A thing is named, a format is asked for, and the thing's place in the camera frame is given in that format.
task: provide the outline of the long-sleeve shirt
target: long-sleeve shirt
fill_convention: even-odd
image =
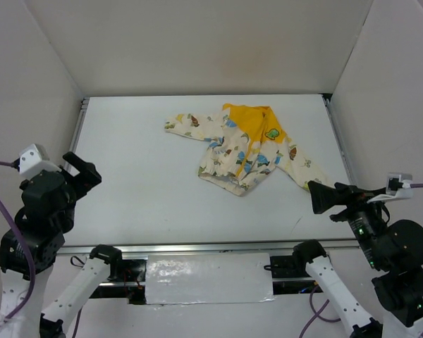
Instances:
[[[209,142],[198,175],[242,195],[277,167],[302,188],[327,176],[287,135],[268,106],[224,104],[214,115],[179,114],[169,118],[167,132]]]

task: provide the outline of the white table surface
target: white table surface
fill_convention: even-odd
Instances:
[[[78,202],[67,245],[260,242],[353,238],[277,169],[244,197],[197,176],[206,142],[164,132],[178,113],[224,103],[271,106],[287,133],[333,180],[348,182],[319,95],[91,98],[75,152],[103,182]]]

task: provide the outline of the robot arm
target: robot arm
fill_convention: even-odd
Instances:
[[[387,272],[372,280],[379,302],[385,309],[384,338],[418,338],[423,334],[423,227],[411,220],[399,220],[387,226],[388,221],[382,218],[382,211],[388,215],[385,201],[412,196],[411,179],[410,175],[390,174],[387,187],[375,191],[339,183],[333,189],[309,182],[314,212],[323,213],[335,205],[346,206],[331,219],[334,222],[348,221],[371,268]],[[321,271],[327,271],[329,263],[319,256],[316,254],[307,260],[307,272],[320,282],[339,315],[342,306],[347,309],[344,311],[343,308],[343,312],[351,312],[350,304],[343,304],[338,295],[340,290],[333,286],[339,284],[342,290],[345,287],[334,271],[331,274]],[[341,319],[348,331],[352,323],[344,318],[345,314]]]
[[[318,241],[311,240],[297,245],[293,257],[299,269],[313,277],[326,294],[340,317],[350,338],[419,338],[423,333],[423,317],[410,327],[405,326],[390,311],[384,310],[379,324],[366,312],[333,269],[329,257]]]
[[[91,293],[103,282],[122,260],[119,250],[98,246],[87,265],[72,284],[45,311],[41,318],[42,300],[47,280],[53,270],[57,251],[64,244],[63,234],[73,228],[76,202],[83,198],[102,178],[92,163],[86,163],[74,153],[63,158],[79,173],[72,176],[50,162],[42,146],[33,144],[20,153],[13,164],[26,179],[20,185],[24,207],[15,217],[18,231],[28,246],[36,276],[31,297],[11,319],[6,316],[26,300],[30,289],[30,268],[21,242],[12,230],[1,240],[0,267],[3,296],[0,311],[0,337],[62,337],[76,313]]]

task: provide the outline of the yellow fabric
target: yellow fabric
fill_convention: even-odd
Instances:
[[[236,123],[241,131],[245,132],[249,139],[249,149],[245,159],[238,169],[236,175],[239,176],[245,167],[247,157],[251,154],[252,144],[260,142],[260,145],[266,141],[274,141],[281,144],[288,137],[282,130],[271,107],[268,106],[234,106],[233,104],[224,104],[223,110],[230,109],[229,118]]]

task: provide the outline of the metal frame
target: metal frame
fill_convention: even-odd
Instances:
[[[155,244],[155,245],[117,245],[126,259],[147,259],[148,255],[191,255],[221,254],[231,252],[246,254],[249,252],[269,252],[271,256],[289,255],[293,248],[303,241],[294,242],[236,242],[208,244]],[[354,249],[359,244],[355,239],[320,240],[326,250]],[[59,249],[59,256],[88,255],[94,246],[64,246]]]
[[[90,98],[85,98],[82,101],[82,106],[79,112],[77,125],[73,134],[72,142],[70,143],[70,151],[74,151],[77,148],[78,140],[80,139],[80,133],[85,120],[85,114]],[[338,148],[340,150],[343,165],[345,166],[348,179],[353,183],[353,175],[350,170],[350,166],[346,160],[345,153],[343,152],[343,145],[341,143],[340,134],[338,128],[333,121],[332,113],[329,110],[329,101],[323,97],[323,102],[328,113],[329,120],[331,122],[332,130],[337,141]],[[141,244],[141,245],[115,245],[116,248],[123,252],[123,257],[127,259],[147,259],[150,254],[157,255],[172,255],[172,254],[217,254],[221,252],[233,252],[233,253],[248,253],[254,251],[268,251],[272,256],[278,254],[291,254],[293,247],[303,241],[286,241],[286,242],[235,242],[235,243],[199,243],[199,244]],[[354,249],[358,248],[359,244],[355,239],[323,239],[320,240],[321,245],[327,249]],[[91,252],[94,246],[64,246],[62,247],[58,255],[59,256],[72,256],[72,255],[86,255]]]

